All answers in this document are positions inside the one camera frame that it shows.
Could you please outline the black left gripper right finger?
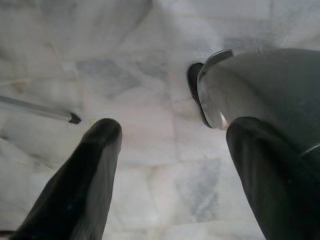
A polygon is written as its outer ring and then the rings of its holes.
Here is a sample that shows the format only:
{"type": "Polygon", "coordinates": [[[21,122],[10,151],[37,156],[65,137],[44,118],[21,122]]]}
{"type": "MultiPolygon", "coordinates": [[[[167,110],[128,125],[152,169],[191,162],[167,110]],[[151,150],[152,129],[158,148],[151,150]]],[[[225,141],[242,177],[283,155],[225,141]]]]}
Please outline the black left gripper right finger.
{"type": "Polygon", "coordinates": [[[320,150],[300,153],[266,122],[239,117],[227,145],[243,191],[267,240],[320,237],[320,150]]]}

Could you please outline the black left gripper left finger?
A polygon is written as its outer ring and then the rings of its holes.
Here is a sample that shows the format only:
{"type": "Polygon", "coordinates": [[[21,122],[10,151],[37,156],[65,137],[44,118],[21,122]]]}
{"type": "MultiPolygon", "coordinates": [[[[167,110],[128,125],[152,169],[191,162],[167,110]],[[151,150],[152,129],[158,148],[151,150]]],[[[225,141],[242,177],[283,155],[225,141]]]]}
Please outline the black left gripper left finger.
{"type": "Polygon", "coordinates": [[[98,120],[45,185],[11,240],[100,240],[122,145],[114,119],[98,120]]]}

